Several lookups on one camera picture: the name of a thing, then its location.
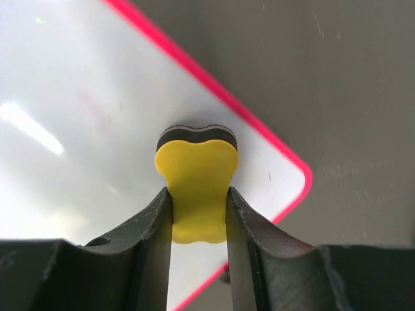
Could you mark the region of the pink framed whiteboard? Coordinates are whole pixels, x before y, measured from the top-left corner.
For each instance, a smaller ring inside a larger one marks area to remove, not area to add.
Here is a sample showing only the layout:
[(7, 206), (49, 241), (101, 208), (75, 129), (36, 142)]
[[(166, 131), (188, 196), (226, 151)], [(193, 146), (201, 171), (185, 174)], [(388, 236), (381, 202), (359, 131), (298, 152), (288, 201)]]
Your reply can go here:
[(14, 243), (85, 244), (165, 186), (156, 144), (173, 125), (229, 128), (231, 179), (278, 222), (309, 166), (127, 1), (1, 2), (1, 309), (28, 310), (42, 270)]

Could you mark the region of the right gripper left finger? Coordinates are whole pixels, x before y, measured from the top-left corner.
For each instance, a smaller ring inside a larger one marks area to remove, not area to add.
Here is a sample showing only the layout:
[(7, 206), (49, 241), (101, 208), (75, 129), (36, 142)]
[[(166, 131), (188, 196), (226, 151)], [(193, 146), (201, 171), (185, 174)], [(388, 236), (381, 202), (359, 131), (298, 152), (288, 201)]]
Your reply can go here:
[(149, 205), (85, 246), (1, 241), (2, 310), (165, 310), (172, 198)]

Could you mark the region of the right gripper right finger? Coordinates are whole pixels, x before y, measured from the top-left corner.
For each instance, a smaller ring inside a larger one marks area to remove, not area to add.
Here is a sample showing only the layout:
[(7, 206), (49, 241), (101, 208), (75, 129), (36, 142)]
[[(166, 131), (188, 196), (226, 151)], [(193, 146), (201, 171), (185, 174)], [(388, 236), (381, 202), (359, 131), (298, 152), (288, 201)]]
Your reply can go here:
[(234, 310), (413, 310), (414, 249), (312, 246), (227, 194)]

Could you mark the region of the yellow whiteboard eraser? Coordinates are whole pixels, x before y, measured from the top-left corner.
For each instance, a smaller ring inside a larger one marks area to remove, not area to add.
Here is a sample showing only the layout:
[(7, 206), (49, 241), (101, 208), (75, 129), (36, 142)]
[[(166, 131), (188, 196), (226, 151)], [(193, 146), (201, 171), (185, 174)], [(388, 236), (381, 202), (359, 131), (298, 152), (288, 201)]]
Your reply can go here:
[(225, 126), (167, 128), (155, 166), (172, 198), (172, 240), (177, 244), (226, 241), (226, 198), (239, 164), (237, 139)]

